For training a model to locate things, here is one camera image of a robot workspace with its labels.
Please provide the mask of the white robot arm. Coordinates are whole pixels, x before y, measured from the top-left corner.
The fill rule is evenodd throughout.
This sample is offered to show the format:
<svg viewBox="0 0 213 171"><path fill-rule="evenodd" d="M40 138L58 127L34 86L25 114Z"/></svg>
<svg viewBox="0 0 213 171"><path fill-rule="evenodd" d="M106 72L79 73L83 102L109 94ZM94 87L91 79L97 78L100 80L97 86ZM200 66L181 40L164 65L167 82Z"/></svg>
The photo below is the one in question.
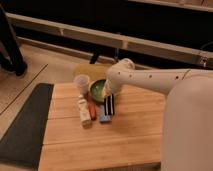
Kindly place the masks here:
<svg viewBox="0 0 213 171"><path fill-rule="evenodd" d="M108 94L133 85L165 95L161 171L213 171L213 70L137 70L124 58L106 78Z"/></svg>

